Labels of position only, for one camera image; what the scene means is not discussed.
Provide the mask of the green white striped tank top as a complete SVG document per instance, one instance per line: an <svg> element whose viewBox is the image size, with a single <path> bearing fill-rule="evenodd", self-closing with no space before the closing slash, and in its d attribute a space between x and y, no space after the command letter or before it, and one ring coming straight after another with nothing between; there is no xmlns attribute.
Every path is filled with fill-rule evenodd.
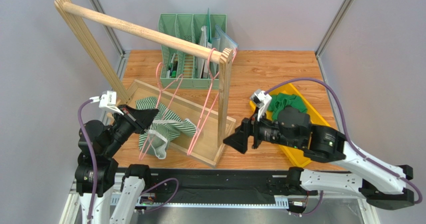
<svg viewBox="0 0 426 224"><path fill-rule="evenodd" d="M158 98L155 96L139 99L135 104L138 110L159 110L148 132L139 135L138 147L141 157L152 155L158 159L165 159L173 140L182 134L192 138L196 133L196 126L190 119L181 119L165 105L158 103Z"/></svg>

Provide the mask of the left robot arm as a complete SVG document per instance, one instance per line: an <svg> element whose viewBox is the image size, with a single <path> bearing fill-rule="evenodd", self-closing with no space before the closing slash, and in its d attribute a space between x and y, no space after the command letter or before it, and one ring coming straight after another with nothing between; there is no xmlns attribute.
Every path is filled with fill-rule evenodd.
<svg viewBox="0 0 426 224"><path fill-rule="evenodd" d="M75 171L76 190L83 196L88 194L89 206L86 208L86 224L94 222L95 199L106 196L113 185L118 163L113 158L132 134L144 134L153 123L158 109L137 110L128 105L118 106L113 114L114 122L104 125L99 120L83 122L82 110L89 104L85 102L77 111L80 124L78 147L78 167Z"/></svg>

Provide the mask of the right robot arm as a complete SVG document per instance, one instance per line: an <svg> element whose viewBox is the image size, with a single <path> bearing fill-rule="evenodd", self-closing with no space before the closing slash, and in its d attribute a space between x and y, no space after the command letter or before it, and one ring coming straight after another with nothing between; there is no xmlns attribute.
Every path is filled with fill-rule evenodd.
<svg viewBox="0 0 426 224"><path fill-rule="evenodd" d="M366 199L367 203L384 210L398 210L415 204L414 192L407 188L413 170L408 165L389 165L369 161L359 148L350 146L343 133L311 122L308 114L287 106L271 121L257 114L244 118L234 133L223 142L244 154L248 139L253 148L266 141L298 149L312 161L330 163L346 169L346 173L319 172L300 167L289 168L278 192L285 196L316 194L321 191L340 192Z"/></svg>

